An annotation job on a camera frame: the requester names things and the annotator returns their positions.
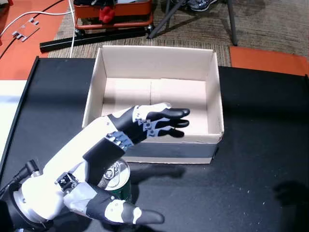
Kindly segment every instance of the orange floor mat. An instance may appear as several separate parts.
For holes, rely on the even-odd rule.
[[[282,52],[245,47],[230,47],[231,64],[235,68],[255,69],[304,76],[308,74],[306,57]]]
[[[55,3],[57,0],[14,0],[14,5],[0,15],[0,31],[12,20],[29,11],[41,11]],[[46,12],[63,13],[67,11],[68,1],[64,0]],[[35,14],[26,15],[12,24],[0,38],[0,54],[12,40],[12,32],[26,23]],[[48,53],[40,52],[39,44],[53,40],[63,19],[63,15],[39,15],[35,18],[40,29],[31,35],[25,42],[14,41],[4,56],[0,59],[0,80],[26,80],[36,56],[47,57]]]

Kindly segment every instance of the robotic arm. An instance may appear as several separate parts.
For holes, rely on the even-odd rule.
[[[64,206],[110,224],[163,223],[160,213],[120,200],[97,184],[129,147],[148,137],[183,137],[175,128],[189,125],[182,119],[189,113],[159,103],[95,119],[50,159],[42,175],[28,178],[21,187],[8,188],[11,194],[7,191],[2,200],[8,204],[13,227],[43,230]]]

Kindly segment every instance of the white power cord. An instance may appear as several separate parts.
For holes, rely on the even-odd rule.
[[[73,36],[72,36],[72,43],[71,43],[71,49],[70,49],[70,54],[69,54],[69,58],[72,58],[72,52],[73,52],[73,47],[74,47],[74,39],[75,39],[75,19],[74,19],[74,10],[72,8],[72,4],[71,4],[71,0],[69,1],[69,6],[70,6],[70,10],[71,10],[71,14],[72,14],[72,19],[73,19]]]
[[[43,11],[30,11],[30,12],[23,13],[6,26],[6,28],[1,32],[0,37],[4,34],[4,32],[9,28],[10,25],[12,25],[16,20],[20,19],[22,16],[25,16],[25,15],[29,15],[29,14],[68,15],[72,13],[73,13],[72,8],[70,12],[65,12],[65,13],[48,13],[48,12],[43,12]]]

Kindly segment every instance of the open cardboard box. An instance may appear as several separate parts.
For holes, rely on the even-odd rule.
[[[217,55],[212,50],[155,46],[99,48],[84,128],[95,118],[169,102],[189,108],[185,136],[149,138],[128,149],[131,162],[210,163],[224,133]]]

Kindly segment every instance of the sneaker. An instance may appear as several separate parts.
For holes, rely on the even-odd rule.
[[[179,0],[170,0],[170,2],[171,2],[173,5],[176,5],[176,4],[179,2]],[[184,2],[182,3],[181,6],[184,7],[186,4],[187,4],[187,0],[184,1]]]
[[[187,5],[193,11],[205,11],[217,0],[189,0]]]

